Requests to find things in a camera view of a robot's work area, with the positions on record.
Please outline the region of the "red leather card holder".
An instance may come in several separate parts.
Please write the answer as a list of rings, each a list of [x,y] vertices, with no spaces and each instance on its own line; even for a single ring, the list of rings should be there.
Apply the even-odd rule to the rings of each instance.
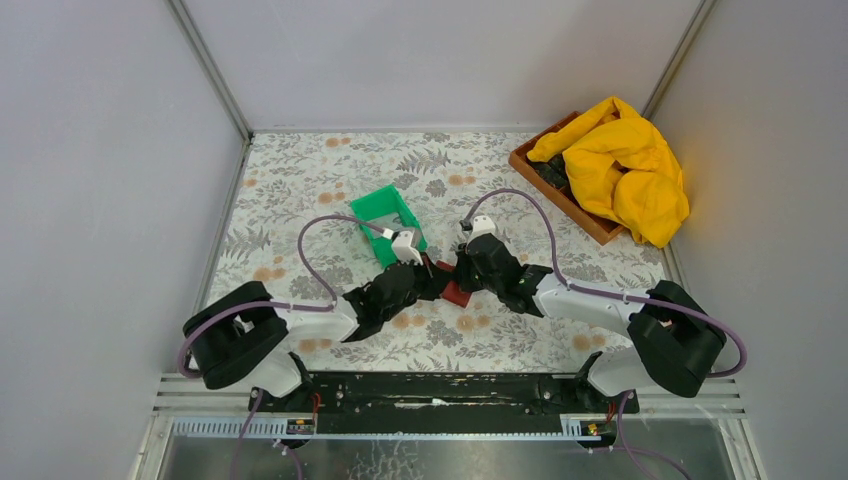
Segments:
[[[437,293],[443,300],[463,309],[468,306],[472,294],[461,288],[462,272],[457,266],[438,260],[434,280]]]

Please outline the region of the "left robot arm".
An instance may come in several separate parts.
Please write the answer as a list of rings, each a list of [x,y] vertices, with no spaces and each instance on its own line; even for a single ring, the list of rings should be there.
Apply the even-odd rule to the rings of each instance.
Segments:
[[[451,277],[441,262],[398,262],[330,306],[275,301],[262,282],[249,281],[183,325],[179,371],[202,379],[209,390],[242,382],[269,393],[285,410],[299,410],[311,388],[294,352],[300,342],[367,339],[416,302],[438,299]]]

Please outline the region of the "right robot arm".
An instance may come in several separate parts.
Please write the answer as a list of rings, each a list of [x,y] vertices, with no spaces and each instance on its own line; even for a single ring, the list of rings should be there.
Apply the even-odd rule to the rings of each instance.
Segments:
[[[644,294],[559,279],[550,267],[523,264],[503,242],[484,234],[459,246],[461,290],[487,290],[509,310],[550,320],[599,326],[630,347],[586,361],[573,386],[575,402],[597,412],[626,390],[655,385],[695,397],[727,343],[724,331],[676,283],[662,280]]]

